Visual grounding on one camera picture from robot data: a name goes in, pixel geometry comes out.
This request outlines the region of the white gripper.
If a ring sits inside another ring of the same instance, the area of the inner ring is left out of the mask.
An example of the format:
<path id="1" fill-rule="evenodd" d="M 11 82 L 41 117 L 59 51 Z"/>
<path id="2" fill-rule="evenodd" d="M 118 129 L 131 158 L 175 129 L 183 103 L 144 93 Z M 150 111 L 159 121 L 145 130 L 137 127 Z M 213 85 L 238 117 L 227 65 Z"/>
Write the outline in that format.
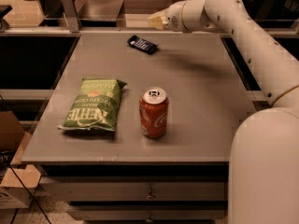
<path id="1" fill-rule="evenodd" d="M 159 11 L 147 17 L 150 28 L 164 30 L 166 26 L 174 32 L 185 32 L 186 28 L 183 24 L 183 7 L 185 1 L 176 2 L 164 11 Z"/>

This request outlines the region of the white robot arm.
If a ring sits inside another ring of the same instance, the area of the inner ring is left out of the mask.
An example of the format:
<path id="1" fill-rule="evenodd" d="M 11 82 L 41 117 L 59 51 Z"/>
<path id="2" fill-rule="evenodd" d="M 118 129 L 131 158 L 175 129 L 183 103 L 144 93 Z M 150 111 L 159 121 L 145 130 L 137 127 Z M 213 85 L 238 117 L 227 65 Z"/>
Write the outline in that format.
<path id="1" fill-rule="evenodd" d="M 299 61 L 266 32 L 242 0 L 185 0 L 149 26 L 176 32 L 220 28 L 229 35 L 268 108 L 248 117 L 231 146 L 228 224 L 299 224 Z"/>

